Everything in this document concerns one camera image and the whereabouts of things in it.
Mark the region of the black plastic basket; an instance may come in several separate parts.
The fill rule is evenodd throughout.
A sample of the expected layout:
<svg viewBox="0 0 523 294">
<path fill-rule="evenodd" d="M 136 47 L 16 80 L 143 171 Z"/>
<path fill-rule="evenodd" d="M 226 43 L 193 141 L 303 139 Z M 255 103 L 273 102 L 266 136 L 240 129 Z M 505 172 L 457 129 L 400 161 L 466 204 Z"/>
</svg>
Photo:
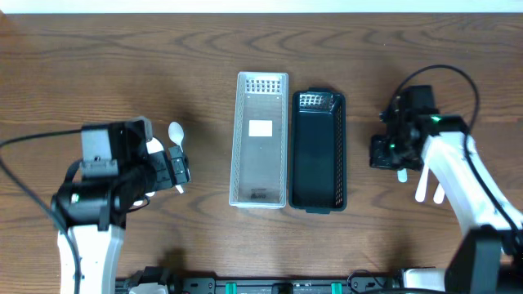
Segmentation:
<svg viewBox="0 0 523 294">
<path fill-rule="evenodd" d="M 288 202 L 307 213 L 347 205 L 346 99 L 311 87 L 293 94 Z"/>
</svg>

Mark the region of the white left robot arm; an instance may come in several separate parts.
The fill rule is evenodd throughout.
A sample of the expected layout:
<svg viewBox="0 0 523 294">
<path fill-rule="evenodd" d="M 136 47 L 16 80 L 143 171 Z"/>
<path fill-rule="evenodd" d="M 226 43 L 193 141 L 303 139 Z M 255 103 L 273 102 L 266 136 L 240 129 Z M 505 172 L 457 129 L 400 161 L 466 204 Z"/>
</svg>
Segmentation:
<svg viewBox="0 0 523 294">
<path fill-rule="evenodd" d="M 61 292 L 113 293 L 127 214 L 150 193 L 189 181 L 188 159 L 179 145 L 74 163 L 51 201 L 65 223 L 58 235 Z"/>
</svg>

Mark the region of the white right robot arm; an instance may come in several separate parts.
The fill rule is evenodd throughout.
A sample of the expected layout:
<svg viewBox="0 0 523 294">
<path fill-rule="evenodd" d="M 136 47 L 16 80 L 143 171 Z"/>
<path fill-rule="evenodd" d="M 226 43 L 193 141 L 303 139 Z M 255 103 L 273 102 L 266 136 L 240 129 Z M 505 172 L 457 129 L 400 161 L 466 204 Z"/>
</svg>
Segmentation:
<svg viewBox="0 0 523 294">
<path fill-rule="evenodd" d="M 522 213 L 504 196 L 488 172 L 458 115 L 442 115 L 431 95 L 407 91 L 381 113 L 383 135 L 373 136 L 370 165 L 421 173 L 415 198 L 427 192 L 428 176 L 439 181 L 434 200 L 447 199 L 463 240 L 446 269 L 406 269 L 405 293 L 520 293 L 522 291 Z"/>
</svg>

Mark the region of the mint green plastic fork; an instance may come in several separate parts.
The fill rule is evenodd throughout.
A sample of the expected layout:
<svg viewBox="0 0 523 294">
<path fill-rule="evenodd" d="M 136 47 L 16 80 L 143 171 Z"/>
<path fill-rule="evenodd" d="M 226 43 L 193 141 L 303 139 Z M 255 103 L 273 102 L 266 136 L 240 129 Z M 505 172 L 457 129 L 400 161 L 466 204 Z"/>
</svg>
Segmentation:
<svg viewBox="0 0 523 294">
<path fill-rule="evenodd" d="M 408 180 L 408 172 L 405 169 L 400 169 L 397 172 L 397 179 L 400 183 L 406 183 Z"/>
</svg>

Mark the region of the pink plastic fork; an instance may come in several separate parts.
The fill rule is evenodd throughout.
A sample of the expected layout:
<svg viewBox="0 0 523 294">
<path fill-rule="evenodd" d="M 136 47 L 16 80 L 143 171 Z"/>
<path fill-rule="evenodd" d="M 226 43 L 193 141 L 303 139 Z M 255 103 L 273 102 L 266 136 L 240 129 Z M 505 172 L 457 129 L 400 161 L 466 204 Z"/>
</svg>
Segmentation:
<svg viewBox="0 0 523 294">
<path fill-rule="evenodd" d="M 436 187 L 436 192 L 434 193 L 433 201 L 435 204 L 442 204 L 445 199 L 445 190 L 441 184 L 438 184 Z"/>
</svg>

